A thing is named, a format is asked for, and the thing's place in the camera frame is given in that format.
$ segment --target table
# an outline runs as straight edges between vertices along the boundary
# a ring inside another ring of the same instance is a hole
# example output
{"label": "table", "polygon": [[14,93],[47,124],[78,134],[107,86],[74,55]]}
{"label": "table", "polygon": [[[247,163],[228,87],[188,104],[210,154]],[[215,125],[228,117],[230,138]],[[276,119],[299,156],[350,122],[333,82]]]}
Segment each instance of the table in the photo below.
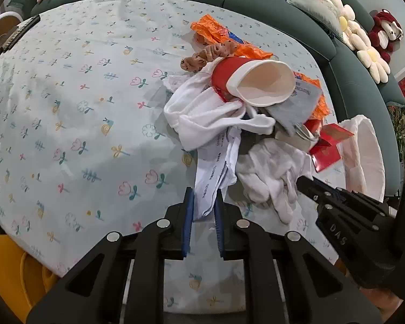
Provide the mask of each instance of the table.
{"label": "table", "polygon": [[[167,125],[162,80],[183,74],[199,47],[190,23],[209,13],[237,36],[321,81],[312,56],[289,36],[251,18],[184,0],[85,0],[41,15],[0,56],[0,224],[27,252],[64,275],[109,231],[127,235],[163,217],[195,179],[195,152]],[[318,174],[345,186],[342,162]],[[248,204],[267,231],[298,230],[332,262],[311,201],[299,200],[290,226],[273,208]],[[244,309],[241,262],[223,262],[213,222],[193,225],[191,253],[165,263],[165,309]]]}

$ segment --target silver screw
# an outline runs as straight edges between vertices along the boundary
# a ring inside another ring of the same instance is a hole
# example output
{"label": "silver screw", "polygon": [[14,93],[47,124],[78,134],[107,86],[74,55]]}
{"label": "silver screw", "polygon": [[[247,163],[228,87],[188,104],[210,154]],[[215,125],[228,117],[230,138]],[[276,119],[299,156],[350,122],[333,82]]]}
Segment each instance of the silver screw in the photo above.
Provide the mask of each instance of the silver screw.
{"label": "silver screw", "polygon": [[250,223],[249,223],[249,221],[248,220],[238,220],[237,222],[236,222],[236,225],[239,227],[239,228],[247,228],[249,225],[251,225]]}
{"label": "silver screw", "polygon": [[117,233],[116,231],[113,231],[112,233],[109,233],[109,234],[107,235],[107,240],[108,240],[109,242],[115,242],[115,241],[117,241],[118,239],[120,239],[120,234]]}
{"label": "silver screw", "polygon": [[158,222],[156,223],[156,225],[160,228],[167,228],[170,226],[170,221],[169,220],[158,220]]}
{"label": "silver screw", "polygon": [[290,231],[287,234],[287,238],[290,239],[291,241],[298,241],[298,240],[300,240],[301,236],[296,231]]}

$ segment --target sofa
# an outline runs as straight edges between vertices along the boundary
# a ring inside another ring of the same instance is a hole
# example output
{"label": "sofa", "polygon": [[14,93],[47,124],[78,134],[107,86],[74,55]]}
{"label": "sofa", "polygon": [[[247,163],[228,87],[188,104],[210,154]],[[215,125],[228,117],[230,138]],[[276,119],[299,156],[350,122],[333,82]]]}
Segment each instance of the sofa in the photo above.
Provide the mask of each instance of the sofa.
{"label": "sofa", "polygon": [[[24,18],[57,6],[80,0],[11,0],[8,6],[19,8]],[[229,9],[266,23],[298,40],[318,63],[340,122],[358,114],[370,118],[381,147],[386,174],[387,196],[393,196],[400,185],[400,163],[393,125],[386,103],[404,103],[394,79],[376,85],[367,69],[343,43],[331,39],[307,14],[286,0],[192,0]],[[366,30],[374,25],[372,17],[357,0],[342,0],[355,11],[356,20]]]}

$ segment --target light green pillow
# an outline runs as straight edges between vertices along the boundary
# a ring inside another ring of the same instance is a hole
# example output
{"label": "light green pillow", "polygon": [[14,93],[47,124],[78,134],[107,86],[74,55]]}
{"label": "light green pillow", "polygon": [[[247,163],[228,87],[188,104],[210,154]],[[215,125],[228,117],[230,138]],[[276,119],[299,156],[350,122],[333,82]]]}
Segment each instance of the light green pillow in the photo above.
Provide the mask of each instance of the light green pillow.
{"label": "light green pillow", "polygon": [[286,0],[325,26],[339,40],[343,40],[339,11],[330,0]]}

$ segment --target white patterned tablecloth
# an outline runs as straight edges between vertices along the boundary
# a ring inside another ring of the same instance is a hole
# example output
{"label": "white patterned tablecloth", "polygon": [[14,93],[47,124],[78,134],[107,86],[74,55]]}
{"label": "white patterned tablecloth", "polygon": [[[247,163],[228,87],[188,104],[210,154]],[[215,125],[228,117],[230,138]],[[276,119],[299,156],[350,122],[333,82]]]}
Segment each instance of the white patterned tablecloth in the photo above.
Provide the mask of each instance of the white patterned tablecloth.
{"label": "white patterned tablecloth", "polygon": [[[109,231],[127,235],[163,217],[194,185],[195,152],[182,149],[163,116],[168,92],[162,79],[184,73],[180,60],[199,47],[190,23],[206,13],[293,70],[318,78],[333,109],[304,47],[219,7],[85,0],[42,13],[0,56],[0,224],[55,273],[64,275]],[[333,113],[326,118],[335,121]],[[342,162],[318,177],[345,186]],[[307,198],[289,226],[273,208],[234,199],[266,230],[298,230],[336,259]],[[170,312],[244,309],[242,263],[220,259],[213,222],[193,225],[191,253],[183,262],[166,262],[164,296]]]}

